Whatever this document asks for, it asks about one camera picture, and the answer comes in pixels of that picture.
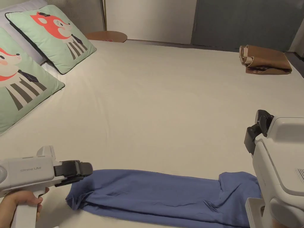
gray door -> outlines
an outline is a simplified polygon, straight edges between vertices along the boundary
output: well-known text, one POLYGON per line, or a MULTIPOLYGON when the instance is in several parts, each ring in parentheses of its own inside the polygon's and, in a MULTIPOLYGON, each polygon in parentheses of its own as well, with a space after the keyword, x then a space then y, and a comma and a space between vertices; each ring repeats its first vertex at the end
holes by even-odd
POLYGON ((198 0, 192 43, 227 51, 246 44, 288 51, 303 18, 303 0, 198 0))

wooden nightstand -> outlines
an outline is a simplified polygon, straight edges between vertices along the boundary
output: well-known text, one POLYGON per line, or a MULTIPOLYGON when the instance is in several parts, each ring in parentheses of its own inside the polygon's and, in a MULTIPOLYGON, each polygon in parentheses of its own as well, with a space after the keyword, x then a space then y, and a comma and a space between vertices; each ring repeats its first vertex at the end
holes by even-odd
POLYGON ((86 34, 85 37, 89 40, 102 40, 102 41, 119 42, 119 43, 125 42, 128 38, 126 34, 115 31, 93 32, 86 34))

striped shirt illustration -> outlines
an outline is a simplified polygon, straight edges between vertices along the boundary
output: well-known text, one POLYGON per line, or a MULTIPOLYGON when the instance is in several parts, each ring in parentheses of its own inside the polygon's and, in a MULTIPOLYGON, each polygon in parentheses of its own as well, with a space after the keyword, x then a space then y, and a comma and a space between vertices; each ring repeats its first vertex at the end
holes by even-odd
POLYGON ((77 37, 73 36, 73 34, 69 39, 64 40, 64 42, 67 44, 67 47, 70 50, 73 60, 75 60, 76 57, 79 57, 81 54, 88 50, 86 46, 84 46, 83 42, 77 37))
POLYGON ((22 73, 18 72, 14 76, 19 78, 15 83, 5 86, 18 110, 22 109, 47 89, 36 77, 32 76, 29 79, 23 76, 22 73))

fox illustration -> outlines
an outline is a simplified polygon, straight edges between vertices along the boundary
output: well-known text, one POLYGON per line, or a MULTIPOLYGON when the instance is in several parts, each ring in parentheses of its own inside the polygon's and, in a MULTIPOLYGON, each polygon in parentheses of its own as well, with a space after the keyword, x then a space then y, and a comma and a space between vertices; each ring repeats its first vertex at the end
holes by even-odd
POLYGON ((66 43, 73 60, 76 59, 76 56, 79 57, 88 50, 82 40, 71 33, 72 25, 70 23, 66 24, 56 16, 41 12, 31 15, 31 17, 37 24, 43 26, 49 34, 66 43))
POLYGON ((0 87, 5 87, 18 110, 21 110, 47 88, 38 79, 19 69, 20 54, 11 55, 0 48, 0 87))

headboard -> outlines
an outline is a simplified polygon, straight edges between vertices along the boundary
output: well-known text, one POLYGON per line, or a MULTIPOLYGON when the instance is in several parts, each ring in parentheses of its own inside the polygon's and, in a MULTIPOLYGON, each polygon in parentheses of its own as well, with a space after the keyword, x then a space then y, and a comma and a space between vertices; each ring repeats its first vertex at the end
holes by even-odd
MULTIPOLYGON (((0 9, 28 0, 0 0, 0 9)), ((101 0, 46 0, 56 5, 84 34, 104 31, 101 0)))

